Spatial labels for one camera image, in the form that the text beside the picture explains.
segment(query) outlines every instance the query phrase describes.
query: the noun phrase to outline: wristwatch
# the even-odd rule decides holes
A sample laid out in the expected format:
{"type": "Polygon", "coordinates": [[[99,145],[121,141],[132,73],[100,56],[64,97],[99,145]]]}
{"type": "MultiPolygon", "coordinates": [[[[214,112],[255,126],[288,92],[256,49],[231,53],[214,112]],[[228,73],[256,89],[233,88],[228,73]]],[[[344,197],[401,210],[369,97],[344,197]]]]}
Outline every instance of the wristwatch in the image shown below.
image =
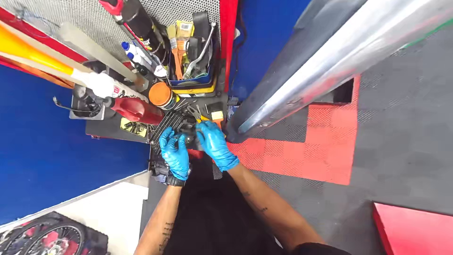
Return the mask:
{"type": "Polygon", "coordinates": [[[178,178],[176,178],[173,175],[169,174],[167,176],[166,184],[167,185],[171,185],[171,186],[184,187],[184,185],[186,184],[186,181],[179,180],[178,178]]]}

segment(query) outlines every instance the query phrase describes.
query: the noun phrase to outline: red bottle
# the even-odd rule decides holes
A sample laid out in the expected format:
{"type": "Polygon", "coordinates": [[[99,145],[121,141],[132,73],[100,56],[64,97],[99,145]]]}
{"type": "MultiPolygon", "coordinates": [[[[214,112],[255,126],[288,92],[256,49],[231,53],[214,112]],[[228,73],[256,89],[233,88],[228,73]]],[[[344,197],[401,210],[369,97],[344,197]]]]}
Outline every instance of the red bottle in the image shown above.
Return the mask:
{"type": "Polygon", "coordinates": [[[130,121],[159,125],[164,118],[164,112],[139,98],[110,98],[104,101],[110,107],[130,121]]]}

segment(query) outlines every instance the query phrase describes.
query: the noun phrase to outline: orange tube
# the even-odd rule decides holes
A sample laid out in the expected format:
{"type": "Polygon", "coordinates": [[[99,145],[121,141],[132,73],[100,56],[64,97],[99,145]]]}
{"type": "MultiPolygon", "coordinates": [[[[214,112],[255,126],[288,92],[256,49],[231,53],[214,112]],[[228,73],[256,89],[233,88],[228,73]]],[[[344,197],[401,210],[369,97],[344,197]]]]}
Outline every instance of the orange tube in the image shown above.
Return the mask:
{"type": "Polygon", "coordinates": [[[0,52],[32,60],[36,63],[45,65],[65,74],[72,74],[73,68],[62,63],[59,60],[33,48],[28,43],[24,42],[17,35],[11,33],[6,28],[0,25],[0,52]]]}

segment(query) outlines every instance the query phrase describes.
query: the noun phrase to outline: orange lid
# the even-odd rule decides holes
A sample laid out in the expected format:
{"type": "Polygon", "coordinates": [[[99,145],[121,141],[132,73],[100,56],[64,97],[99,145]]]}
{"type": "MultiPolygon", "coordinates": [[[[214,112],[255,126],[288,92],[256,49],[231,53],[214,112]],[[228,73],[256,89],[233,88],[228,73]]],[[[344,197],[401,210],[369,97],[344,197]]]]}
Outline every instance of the orange lid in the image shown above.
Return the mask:
{"type": "Polygon", "coordinates": [[[155,106],[165,105],[172,96],[171,89],[165,82],[158,82],[149,89],[149,100],[155,106]]]}

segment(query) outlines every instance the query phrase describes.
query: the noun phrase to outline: blue nitrile glove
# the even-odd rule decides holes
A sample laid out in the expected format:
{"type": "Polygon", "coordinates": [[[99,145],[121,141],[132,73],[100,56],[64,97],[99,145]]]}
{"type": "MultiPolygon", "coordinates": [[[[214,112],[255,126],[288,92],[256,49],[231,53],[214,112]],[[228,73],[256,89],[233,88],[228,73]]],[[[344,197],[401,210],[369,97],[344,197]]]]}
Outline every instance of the blue nitrile glove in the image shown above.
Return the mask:
{"type": "Polygon", "coordinates": [[[171,127],[165,129],[159,138],[162,158],[170,166],[173,176],[183,181],[187,180],[189,176],[189,153],[186,149],[185,139],[185,135],[174,136],[171,127]],[[178,149],[174,146],[176,141],[178,141],[178,149]]]}
{"type": "Polygon", "coordinates": [[[197,124],[197,137],[204,151],[214,160],[220,171],[228,171],[239,164],[239,159],[228,149],[225,135],[210,121],[197,124]]]}

